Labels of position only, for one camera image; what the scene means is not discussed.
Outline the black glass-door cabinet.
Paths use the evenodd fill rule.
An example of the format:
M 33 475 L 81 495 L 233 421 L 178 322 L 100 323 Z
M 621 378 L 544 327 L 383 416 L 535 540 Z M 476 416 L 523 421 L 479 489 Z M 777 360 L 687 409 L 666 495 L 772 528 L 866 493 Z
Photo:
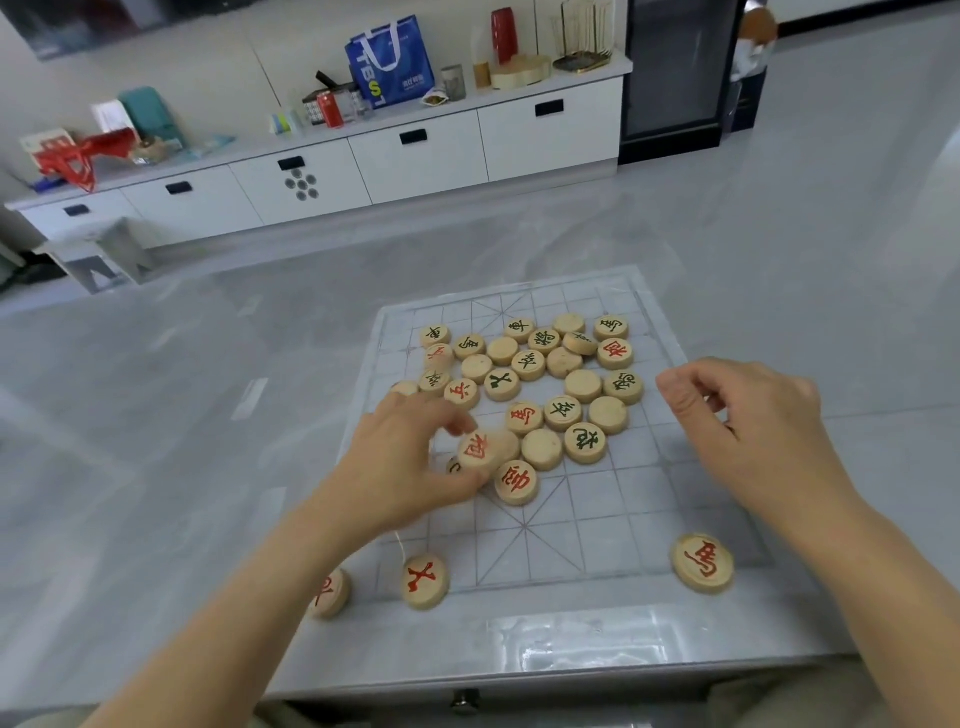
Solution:
M 746 0 L 626 0 L 619 165 L 716 148 Z

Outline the person's right forearm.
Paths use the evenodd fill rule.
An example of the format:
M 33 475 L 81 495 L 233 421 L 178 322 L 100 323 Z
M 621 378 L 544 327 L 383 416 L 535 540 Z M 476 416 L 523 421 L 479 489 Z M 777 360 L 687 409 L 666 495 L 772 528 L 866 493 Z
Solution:
M 762 518 L 827 588 L 899 728 L 960 728 L 960 591 L 850 480 Z

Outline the white box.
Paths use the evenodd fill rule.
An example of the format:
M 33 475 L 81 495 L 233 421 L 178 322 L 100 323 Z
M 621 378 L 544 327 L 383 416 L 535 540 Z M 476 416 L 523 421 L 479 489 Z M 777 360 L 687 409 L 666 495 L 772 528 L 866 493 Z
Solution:
M 102 134 L 132 130 L 139 138 L 137 126 L 130 116 L 124 103 L 113 99 L 102 103 L 93 103 L 90 106 L 91 114 Z

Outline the wooden chess disc red character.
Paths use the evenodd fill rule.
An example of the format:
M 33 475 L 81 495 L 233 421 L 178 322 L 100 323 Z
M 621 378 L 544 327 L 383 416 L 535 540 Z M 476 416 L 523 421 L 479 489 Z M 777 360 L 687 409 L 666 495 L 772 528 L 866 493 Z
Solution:
M 441 557 L 425 552 L 408 558 L 401 570 L 402 600 L 414 610 L 438 606 L 450 590 L 450 571 Z
M 480 470 L 493 475 L 521 454 L 520 438 L 507 429 L 477 429 L 462 437 L 456 455 L 461 471 Z
M 669 556 L 678 580 L 696 593 L 721 594 L 735 582 L 733 552 L 711 535 L 682 535 L 672 543 Z
M 337 567 L 324 579 L 306 610 L 306 617 L 317 621 L 333 620 L 346 608 L 352 594 L 352 577 L 342 566 Z

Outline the gold tray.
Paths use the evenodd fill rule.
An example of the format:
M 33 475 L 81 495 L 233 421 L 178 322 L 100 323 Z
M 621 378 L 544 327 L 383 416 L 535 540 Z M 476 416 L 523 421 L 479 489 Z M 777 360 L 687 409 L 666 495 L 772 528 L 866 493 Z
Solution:
M 557 58 L 552 66 L 558 72 L 579 75 L 607 66 L 613 54 L 613 51 L 578 51 Z

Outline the person's left forearm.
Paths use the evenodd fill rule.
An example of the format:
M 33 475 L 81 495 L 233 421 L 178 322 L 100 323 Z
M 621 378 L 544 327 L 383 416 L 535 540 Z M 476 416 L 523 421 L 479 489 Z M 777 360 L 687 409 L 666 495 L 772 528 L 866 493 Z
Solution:
M 377 528 L 330 478 L 81 728 L 243 728 L 329 575 Z

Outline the person's right hand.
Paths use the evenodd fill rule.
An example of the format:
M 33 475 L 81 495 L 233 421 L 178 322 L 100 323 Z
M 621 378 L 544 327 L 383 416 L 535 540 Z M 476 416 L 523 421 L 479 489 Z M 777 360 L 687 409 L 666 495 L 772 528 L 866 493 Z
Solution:
M 868 507 L 826 430 L 811 380 L 716 357 L 663 373 L 695 373 L 722 397 L 722 443 L 710 454 L 692 447 L 714 480 L 780 536 L 798 542 L 863 519 Z

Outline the white sideboard cabinet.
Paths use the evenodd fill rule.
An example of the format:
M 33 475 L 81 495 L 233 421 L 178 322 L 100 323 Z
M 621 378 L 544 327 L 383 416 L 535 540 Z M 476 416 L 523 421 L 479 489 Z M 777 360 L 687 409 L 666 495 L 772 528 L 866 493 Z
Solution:
M 61 188 L 5 203 L 43 237 L 125 217 L 146 247 L 222 237 L 487 184 L 617 171 L 625 78 L 615 54 L 583 74 L 558 72 L 508 91 L 428 107 L 402 103 L 341 128 L 259 144 L 233 142 L 192 160 L 98 171 L 96 190 Z M 297 200 L 287 171 L 317 177 Z

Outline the teal bag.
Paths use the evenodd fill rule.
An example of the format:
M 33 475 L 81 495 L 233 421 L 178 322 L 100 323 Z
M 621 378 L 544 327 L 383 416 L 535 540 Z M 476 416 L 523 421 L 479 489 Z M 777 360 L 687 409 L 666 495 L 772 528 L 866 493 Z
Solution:
M 141 86 L 121 92 L 117 99 L 137 129 L 140 137 L 171 143 L 174 149 L 186 148 L 186 138 L 162 96 L 152 86 Z

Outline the person's beige trousers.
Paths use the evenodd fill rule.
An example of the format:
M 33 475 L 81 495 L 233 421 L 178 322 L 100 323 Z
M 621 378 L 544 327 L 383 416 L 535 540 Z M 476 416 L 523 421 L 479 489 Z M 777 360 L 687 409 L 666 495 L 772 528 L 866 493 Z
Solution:
M 863 661 L 768 670 L 713 685 L 709 728 L 898 728 Z

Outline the blue tote bag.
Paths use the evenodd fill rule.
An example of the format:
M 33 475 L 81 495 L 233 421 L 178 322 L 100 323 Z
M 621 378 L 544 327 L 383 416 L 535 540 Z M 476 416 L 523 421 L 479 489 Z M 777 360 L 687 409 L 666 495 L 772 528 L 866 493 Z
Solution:
M 344 51 L 351 75 L 374 111 L 419 101 L 435 75 L 414 15 L 355 35 Z

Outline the grey stool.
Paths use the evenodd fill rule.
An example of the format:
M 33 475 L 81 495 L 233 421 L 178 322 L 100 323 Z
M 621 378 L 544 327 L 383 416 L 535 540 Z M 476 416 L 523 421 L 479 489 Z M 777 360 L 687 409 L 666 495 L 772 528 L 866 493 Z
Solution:
M 74 227 L 38 251 L 91 296 L 117 285 L 143 285 L 158 268 L 125 217 Z

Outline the stand of light sticks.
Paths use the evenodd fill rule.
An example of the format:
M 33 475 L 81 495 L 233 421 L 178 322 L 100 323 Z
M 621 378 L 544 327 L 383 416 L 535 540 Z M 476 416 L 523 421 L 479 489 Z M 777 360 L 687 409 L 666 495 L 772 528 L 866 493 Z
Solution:
M 547 22 L 553 58 L 611 57 L 615 50 L 615 9 L 616 0 L 549 0 Z

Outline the brown and white toy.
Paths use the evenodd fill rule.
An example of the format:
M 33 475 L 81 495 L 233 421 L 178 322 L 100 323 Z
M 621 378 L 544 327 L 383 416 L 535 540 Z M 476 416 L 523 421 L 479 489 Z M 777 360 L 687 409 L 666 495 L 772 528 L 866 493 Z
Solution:
M 779 23 L 761 0 L 745 0 L 730 67 L 730 81 L 741 82 L 767 70 L 779 38 Z

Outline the round wooden box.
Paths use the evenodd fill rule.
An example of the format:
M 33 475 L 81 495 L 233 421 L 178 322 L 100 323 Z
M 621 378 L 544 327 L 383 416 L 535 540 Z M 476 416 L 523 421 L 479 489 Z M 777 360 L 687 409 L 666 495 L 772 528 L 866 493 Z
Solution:
M 514 91 L 538 84 L 551 76 L 553 60 L 546 54 L 517 54 L 490 68 L 490 85 L 497 91 Z

